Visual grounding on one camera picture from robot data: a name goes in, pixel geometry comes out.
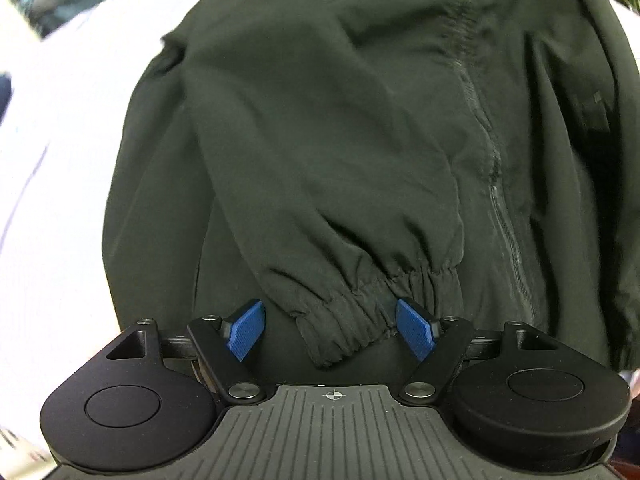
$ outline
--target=white backdrop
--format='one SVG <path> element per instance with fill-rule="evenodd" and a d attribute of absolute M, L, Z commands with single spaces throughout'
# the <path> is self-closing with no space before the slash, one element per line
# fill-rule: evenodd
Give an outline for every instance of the white backdrop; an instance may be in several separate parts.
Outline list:
<path fill-rule="evenodd" d="M 161 36 L 197 1 L 108 0 L 8 67 L 15 93 L 0 127 L 0 426 L 43 447 L 42 403 L 118 333 L 100 244 L 124 114 Z M 616 11 L 640 60 L 640 18 Z"/>

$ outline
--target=screw head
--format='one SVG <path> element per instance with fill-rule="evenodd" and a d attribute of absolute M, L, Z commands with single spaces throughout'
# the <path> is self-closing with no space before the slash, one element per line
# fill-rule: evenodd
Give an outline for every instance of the screw head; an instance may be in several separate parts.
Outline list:
<path fill-rule="evenodd" d="M 436 393 L 436 388 L 429 383 L 409 383 L 404 392 L 413 399 L 428 399 Z"/>
<path fill-rule="evenodd" d="M 253 399 L 260 394 L 260 386 L 253 383 L 238 383 L 229 388 L 229 395 L 234 399 Z"/>

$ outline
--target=rubber surface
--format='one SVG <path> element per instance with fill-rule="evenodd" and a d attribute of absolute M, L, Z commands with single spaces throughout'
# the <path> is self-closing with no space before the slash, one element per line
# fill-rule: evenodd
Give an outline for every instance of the rubber surface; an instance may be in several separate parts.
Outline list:
<path fill-rule="evenodd" d="M 69 466 L 47 480 L 113 480 Z M 386 386 L 281 386 L 258 406 L 231 408 L 206 443 L 122 480 L 540 480 L 471 454 L 433 408 L 396 402 Z M 618 480 L 604 465 L 554 480 Z"/>

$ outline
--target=triangular cutout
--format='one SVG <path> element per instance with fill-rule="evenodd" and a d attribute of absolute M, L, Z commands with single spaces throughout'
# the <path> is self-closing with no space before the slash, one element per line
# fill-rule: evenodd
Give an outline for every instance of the triangular cutout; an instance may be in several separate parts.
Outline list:
<path fill-rule="evenodd" d="M 142 359 L 145 355 L 146 336 L 142 330 L 132 332 L 107 355 L 107 359 Z"/>
<path fill-rule="evenodd" d="M 538 334 L 533 334 L 528 330 L 517 330 L 516 340 L 518 342 L 519 350 L 557 350 L 558 346 L 554 345 L 551 341 L 541 337 Z"/>

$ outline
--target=jacket zipper seam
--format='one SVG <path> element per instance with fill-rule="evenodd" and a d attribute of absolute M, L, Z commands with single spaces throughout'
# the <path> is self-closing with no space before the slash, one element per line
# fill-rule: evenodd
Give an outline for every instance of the jacket zipper seam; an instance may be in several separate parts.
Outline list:
<path fill-rule="evenodd" d="M 458 45 L 456 46 L 454 59 L 454 65 L 460 83 L 462 84 L 463 93 L 465 99 L 473 112 L 476 121 L 486 136 L 486 140 L 492 152 L 492 171 L 489 179 L 489 195 L 491 197 L 492 207 L 494 214 L 500 225 L 502 236 L 507 243 L 511 269 L 513 270 L 514 278 L 516 281 L 516 287 L 521 295 L 522 303 L 527 309 L 529 315 L 529 323 L 534 325 L 536 319 L 536 313 L 533 306 L 532 296 L 530 289 L 526 282 L 524 275 L 524 269 L 522 268 L 522 255 L 515 238 L 515 232 L 513 230 L 513 223 L 510 220 L 509 212 L 504 201 L 502 188 L 502 156 L 498 148 L 498 141 L 495 138 L 492 124 L 482 107 L 482 103 L 478 97 L 478 90 L 473 82 L 471 74 L 468 70 L 467 63 L 465 62 L 470 57 L 470 45 L 471 42 L 471 17 L 466 10 L 466 4 L 470 0 L 462 0 L 457 5 L 458 12 L 453 19 L 454 31 L 457 35 Z"/>

